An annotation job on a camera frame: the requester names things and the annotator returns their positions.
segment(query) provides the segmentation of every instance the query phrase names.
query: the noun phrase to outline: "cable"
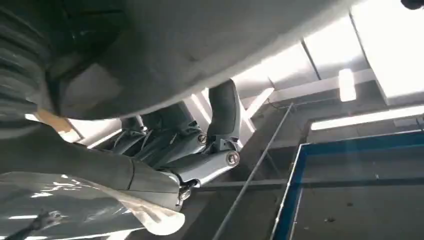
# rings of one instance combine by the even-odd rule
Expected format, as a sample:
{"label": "cable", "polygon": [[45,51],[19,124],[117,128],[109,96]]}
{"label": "cable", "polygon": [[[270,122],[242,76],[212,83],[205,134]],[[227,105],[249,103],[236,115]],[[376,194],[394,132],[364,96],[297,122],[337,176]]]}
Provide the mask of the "cable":
{"label": "cable", "polygon": [[118,145],[118,142],[121,140],[121,138],[125,135],[127,131],[123,131],[115,140],[115,143],[113,144],[113,148],[116,148],[116,146]]}
{"label": "cable", "polygon": [[143,144],[141,145],[141,150],[143,150],[143,149],[145,148],[145,145],[146,145],[147,139],[149,139],[149,137],[150,137],[150,135],[152,134],[152,132],[153,132],[153,129],[152,129],[152,130],[150,130],[150,131],[148,131],[147,135],[144,137]]}

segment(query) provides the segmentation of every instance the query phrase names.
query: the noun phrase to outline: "gray metal component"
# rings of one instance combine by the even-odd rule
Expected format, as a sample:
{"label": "gray metal component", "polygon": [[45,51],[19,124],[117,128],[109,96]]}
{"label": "gray metal component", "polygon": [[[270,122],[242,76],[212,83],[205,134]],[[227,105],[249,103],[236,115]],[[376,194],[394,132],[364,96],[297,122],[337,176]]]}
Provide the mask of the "gray metal component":
{"label": "gray metal component", "polygon": [[221,225],[219,226],[219,228],[216,231],[215,235],[213,236],[212,240],[219,240],[220,239],[220,236],[223,233],[224,228],[226,227],[226,225],[227,225],[228,221],[230,220],[234,210],[236,209],[237,205],[239,204],[240,200],[242,199],[243,195],[245,194],[247,188],[249,187],[249,184],[252,181],[253,177],[255,176],[256,171],[259,169],[259,166],[261,165],[262,161],[264,160],[265,156],[267,155],[268,149],[270,148],[271,144],[273,144],[274,139],[276,138],[277,134],[279,133],[280,128],[283,125],[284,121],[286,120],[287,116],[289,115],[292,107],[293,107],[293,103],[290,104],[290,106],[288,107],[284,116],[282,117],[280,123],[278,124],[277,128],[275,129],[274,134],[272,135],[271,139],[269,140],[268,144],[266,145],[265,149],[263,150],[262,155],[260,156],[256,165],[254,166],[252,172],[250,173],[249,177],[247,178],[246,182],[244,183],[243,188],[240,190],[240,193],[237,195],[237,198],[235,199],[234,203],[232,204],[231,208],[229,209],[227,215],[225,216],[224,220],[222,221]]}
{"label": "gray metal component", "polygon": [[240,156],[237,152],[232,151],[228,153],[226,161],[228,162],[229,166],[237,166],[240,162]]}
{"label": "gray metal component", "polygon": [[184,183],[192,180],[197,181],[195,187],[198,188],[234,168],[236,164],[230,165],[228,163],[229,155],[233,154],[238,155],[237,152],[230,150],[210,155],[191,154],[171,162],[165,168],[179,176]]}
{"label": "gray metal component", "polygon": [[0,236],[4,237],[28,227],[42,210],[63,217],[58,225],[34,232],[27,239],[87,238],[144,228],[115,197],[71,175],[0,174],[0,196]]}
{"label": "gray metal component", "polygon": [[178,182],[128,156],[65,142],[53,128],[36,121],[3,122],[0,133],[3,130],[9,138],[0,138],[0,174],[65,174],[114,190],[163,193],[169,202],[163,204],[158,196],[163,207],[175,206],[178,200]]}
{"label": "gray metal component", "polygon": [[201,145],[205,145],[205,144],[206,144],[207,139],[208,139],[208,137],[207,137],[205,134],[200,134],[200,135],[197,137],[197,140],[199,141],[199,143],[200,143]]}
{"label": "gray metal component", "polygon": [[111,151],[115,154],[124,154],[128,149],[130,149],[134,144],[136,144],[141,139],[145,138],[146,136],[140,135],[140,136],[133,136],[130,139],[125,139],[125,141],[121,140],[121,142],[118,142],[118,145],[114,147]]}
{"label": "gray metal component", "polygon": [[180,195],[179,195],[179,199],[181,201],[184,201],[186,199],[188,199],[190,197],[190,195],[192,194],[192,190],[191,189],[187,189],[185,191],[183,191]]}
{"label": "gray metal component", "polygon": [[176,200],[179,189],[180,185],[174,178],[152,169],[143,162],[134,163],[134,175],[128,190],[177,194]]}
{"label": "gray metal component", "polygon": [[210,139],[237,141],[240,137],[241,109],[236,85],[230,79],[209,89],[212,120],[207,129]]}
{"label": "gray metal component", "polygon": [[68,143],[41,122],[2,122],[3,131],[7,138],[0,137],[0,173],[68,174],[116,190],[126,190],[132,181],[130,157]]}
{"label": "gray metal component", "polygon": [[199,142],[201,136],[205,136],[205,134],[195,132],[189,136],[185,136],[182,140],[174,141],[168,148],[162,151],[161,156],[154,156],[156,163],[152,165],[153,168],[160,168],[187,155],[200,153],[205,149],[205,145]]}

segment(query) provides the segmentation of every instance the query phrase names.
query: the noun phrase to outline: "fluorescent light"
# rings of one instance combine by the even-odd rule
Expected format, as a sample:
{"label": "fluorescent light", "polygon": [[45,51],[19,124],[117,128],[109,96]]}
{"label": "fluorescent light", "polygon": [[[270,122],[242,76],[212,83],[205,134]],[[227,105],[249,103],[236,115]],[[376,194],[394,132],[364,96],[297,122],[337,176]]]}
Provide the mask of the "fluorescent light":
{"label": "fluorescent light", "polygon": [[340,88],[340,100],[342,102],[357,99],[354,74],[350,69],[343,69],[338,73],[338,87]]}
{"label": "fluorescent light", "polygon": [[423,11],[409,10],[400,0],[367,0],[352,15],[385,97],[424,92]]}
{"label": "fluorescent light", "polygon": [[11,216],[9,219],[36,219],[37,215]]}
{"label": "fluorescent light", "polygon": [[34,198],[49,197],[49,196],[53,196],[53,194],[48,192],[36,192],[34,193],[34,195],[31,196],[31,198],[34,199]]}
{"label": "fluorescent light", "polygon": [[106,141],[106,140],[110,139],[111,137],[115,136],[116,134],[118,134],[118,133],[120,133],[120,132],[122,132],[122,129],[118,129],[118,130],[116,130],[116,131],[112,132],[111,134],[109,134],[109,135],[107,135],[107,136],[103,137],[102,139],[97,140],[97,141],[96,141],[96,142],[94,142],[93,144],[88,145],[88,146],[87,146],[87,148],[88,148],[88,149],[92,149],[92,148],[94,148],[95,146],[97,146],[97,145],[99,145],[99,144],[103,143],[104,141]]}
{"label": "fluorescent light", "polygon": [[246,111],[246,116],[251,118],[258,109],[264,104],[265,100],[274,92],[274,88],[270,87],[261,92],[250,104],[249,108]]}
{"label": "fluorescent light", "polygon": [[424,105],[410,106],[386,111],[367,113],[357,116],[348,116],[338,119],[317,121],[312,123],[311,130],[323,130],[338,127],[351,126],[356,124],[372,123],[383,120],[406,118],[424,114]]}
{"label": "fluorescent light", "polygon": [[193,100],[196,107],[199,109],[200,113],[203,115],[204,119],[208,124],[211,123],[211,117],[209,117],[208,113],[206,112],[205,108],[202,106],[202,103],[200,102],[199,98],[192,94],[191,99]]}

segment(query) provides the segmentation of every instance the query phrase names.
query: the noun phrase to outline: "ceiling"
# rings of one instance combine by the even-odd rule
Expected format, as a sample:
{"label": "ceiling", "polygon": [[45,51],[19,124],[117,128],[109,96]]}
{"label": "ceiling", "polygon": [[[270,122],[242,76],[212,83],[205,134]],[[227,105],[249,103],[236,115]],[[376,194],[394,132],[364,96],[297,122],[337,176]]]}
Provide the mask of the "ceiling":
{"label": "ceiling", "polygon": [[417,66],[424,54],[423,20],[422,11],[408,10],[400,0],[361,1],[342,18],[234,76],[240,99],[248,109],[268,88],[274,88],[270,102],[338,89],[339,71],[350,69],[356,84],[377,81],[388,105],[423,100],[424,73]]}
{"label": "ceiling", "polygon": [[236,75],[233,80],[244,107],[248,108],[266,88],[275,88],[270,97],[274,98],[272,102],[338,88],[331,83],[337,83],[334,78],[342,69],[351,69],[354,73],[368,70],[365,80],[374,80],[353,21],[351,15],[346,15]]}

